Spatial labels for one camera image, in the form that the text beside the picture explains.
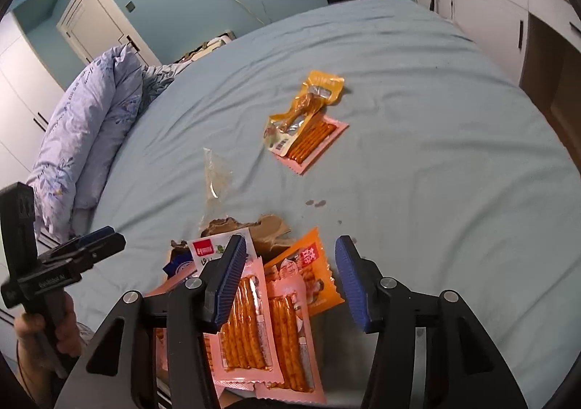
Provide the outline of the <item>person left hand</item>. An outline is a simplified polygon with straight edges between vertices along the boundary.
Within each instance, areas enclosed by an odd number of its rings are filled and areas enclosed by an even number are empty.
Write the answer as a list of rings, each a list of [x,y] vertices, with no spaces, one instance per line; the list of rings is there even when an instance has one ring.
[[[59,378],[52,376],[55,370],[37,338],[44,330],[43,317],[23,312],[15,319],[14,330],[19,367],[17,380],[39,408],[52,408],[57,398],[55,387]],[[64,294],[64,318],[55,335],[59,352],[73,358],[82,354],[84,343],[77,326],[74,301],[68,293]]]

